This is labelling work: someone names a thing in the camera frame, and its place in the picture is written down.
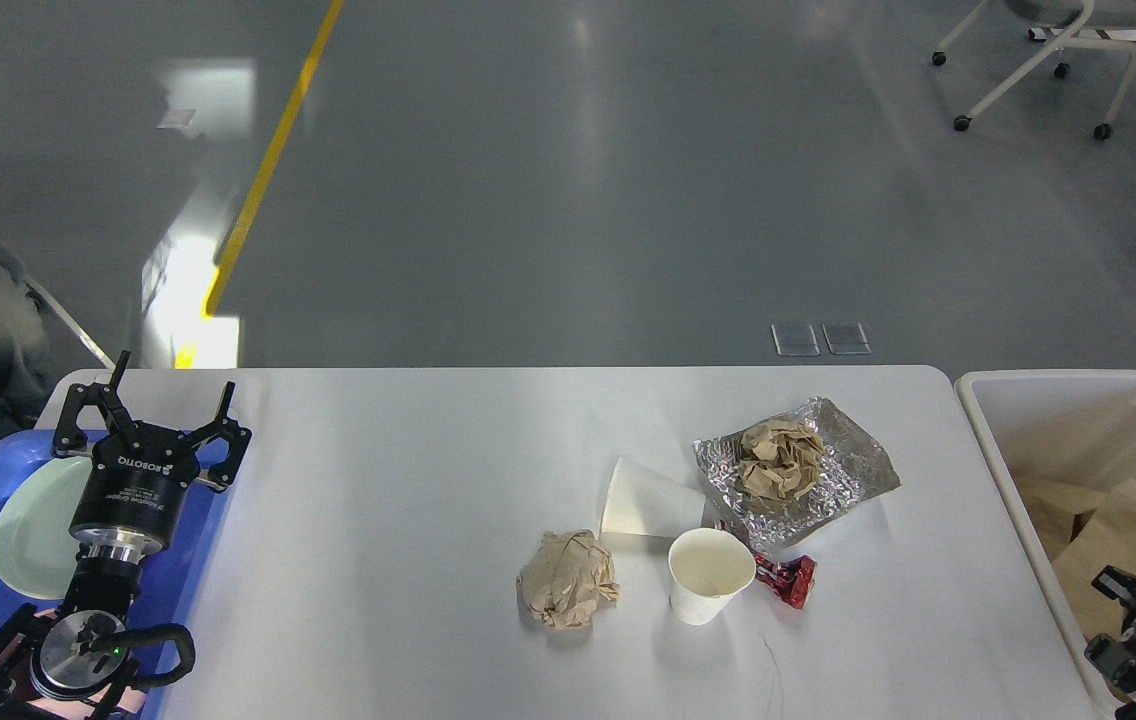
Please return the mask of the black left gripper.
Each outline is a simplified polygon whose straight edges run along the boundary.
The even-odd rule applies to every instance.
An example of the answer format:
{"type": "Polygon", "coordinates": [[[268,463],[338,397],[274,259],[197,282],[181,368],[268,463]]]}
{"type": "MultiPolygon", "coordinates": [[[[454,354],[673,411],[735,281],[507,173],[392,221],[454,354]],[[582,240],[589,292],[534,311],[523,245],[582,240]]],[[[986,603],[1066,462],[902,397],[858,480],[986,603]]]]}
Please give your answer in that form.
{"type": "Polygon", "coordinates": [[[92,457],[93,468],[70,516],[69,533],[82,544],[125,534],[144,538],[147,555],[172,546],[190,484],[216,495],[229,489],[242,468],[252,430],[229,415],[236,384],[226,383],[216,415],[192,432],[139,425],[119,397],[132,352],[117,355],[110,378],[84,386],[70,384],[51,442],[52,457],[92,457]],[[89,442],[80,415],[94,407],[107,436],[89,442]],[[219,460],[207,468],[199,452],[219,446],[219,460]]]}

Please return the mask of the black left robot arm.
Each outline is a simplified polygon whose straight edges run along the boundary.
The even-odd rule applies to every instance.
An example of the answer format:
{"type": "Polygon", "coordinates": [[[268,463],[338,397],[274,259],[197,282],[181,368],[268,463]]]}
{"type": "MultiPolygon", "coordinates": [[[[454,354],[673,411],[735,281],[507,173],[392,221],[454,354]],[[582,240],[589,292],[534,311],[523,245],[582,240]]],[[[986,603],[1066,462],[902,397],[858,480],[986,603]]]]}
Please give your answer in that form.
{"type": "Polygon", "coordinates": [[[148,692],[197,665],[187,626],[143,626],[133,610],[147,562],[178,537],[190,489],[228,491],[252,432],[231,415],[234,382],[197,429],[133,418],[120,396],[128,365],[123,351],[110,378],[66,391],[50,455],[85,471],[65,524],[70,575],[51,609],[20,603],[0,623],[0,717],[130,719],[148,692]]]}

